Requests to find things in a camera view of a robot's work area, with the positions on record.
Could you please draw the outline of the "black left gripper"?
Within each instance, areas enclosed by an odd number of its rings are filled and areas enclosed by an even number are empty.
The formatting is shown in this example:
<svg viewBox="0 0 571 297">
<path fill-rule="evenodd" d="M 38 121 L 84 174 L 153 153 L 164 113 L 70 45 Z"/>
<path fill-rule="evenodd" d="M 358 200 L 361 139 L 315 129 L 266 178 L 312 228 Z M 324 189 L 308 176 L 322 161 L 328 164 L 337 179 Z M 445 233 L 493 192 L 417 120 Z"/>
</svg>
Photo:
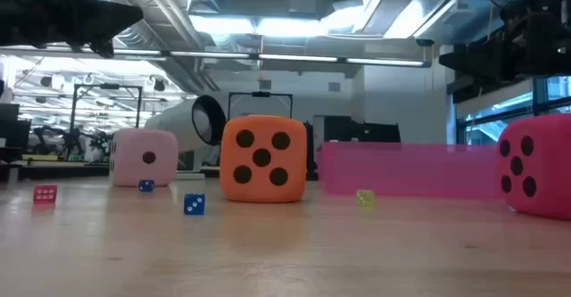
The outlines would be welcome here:
<svg viewBox="0 0 571 297">
<path fill-rule="evenodd" d="M 112 39 L 143 18 L 140 7 L 104 0 L 1 0 L 1 45 L 89 45 L 111 59 Z"/>
</svg>

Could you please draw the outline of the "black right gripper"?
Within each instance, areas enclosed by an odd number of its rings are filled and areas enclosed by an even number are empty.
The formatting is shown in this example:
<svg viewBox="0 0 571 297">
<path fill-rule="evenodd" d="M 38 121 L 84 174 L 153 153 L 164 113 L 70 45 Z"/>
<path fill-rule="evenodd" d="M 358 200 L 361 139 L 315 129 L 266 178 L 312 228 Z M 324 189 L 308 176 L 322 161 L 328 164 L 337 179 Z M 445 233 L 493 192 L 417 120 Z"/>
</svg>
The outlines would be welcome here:
<svg viewBox="0 0 571 297">
<path fill-rule="evenodd" d="M 568 1 L 512 0 L 500 7 L 504 30 L 498 39 L 455 45 L 439 63 L 491 82 L 568 76 L 570 28 L 562 16 Z"/>
</svg>

